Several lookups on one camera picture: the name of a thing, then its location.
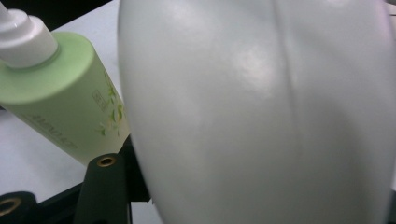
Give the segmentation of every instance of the green bottle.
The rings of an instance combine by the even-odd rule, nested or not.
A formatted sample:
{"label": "green bottle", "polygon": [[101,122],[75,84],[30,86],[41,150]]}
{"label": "green bottle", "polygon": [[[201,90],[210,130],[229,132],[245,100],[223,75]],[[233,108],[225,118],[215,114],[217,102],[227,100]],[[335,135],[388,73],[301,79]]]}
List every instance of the green bottle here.
{"label": "green bottle", "polygon": [[0,3],[0,60],[0,106],[83,164],[120,150],[123,102],[89,40]]}

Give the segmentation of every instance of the metal hole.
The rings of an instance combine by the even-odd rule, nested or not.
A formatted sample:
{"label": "metal hole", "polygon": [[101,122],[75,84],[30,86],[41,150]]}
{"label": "metal hole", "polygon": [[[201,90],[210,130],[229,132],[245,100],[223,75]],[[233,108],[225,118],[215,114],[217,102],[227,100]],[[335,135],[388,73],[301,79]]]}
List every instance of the metal hole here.
{"label": "metal hole", "polygon": [[100,166],[100,167],[107,167],[107,166],[111,166],[114,163],[116,163],[116,158],[114,158],[114,157],[103,157],[96,164],[98,166]]}
{"label": "metal hole", "polygon": [[9,198],[0,202],[0,217],[14,211],[21,204],[20,198]]}

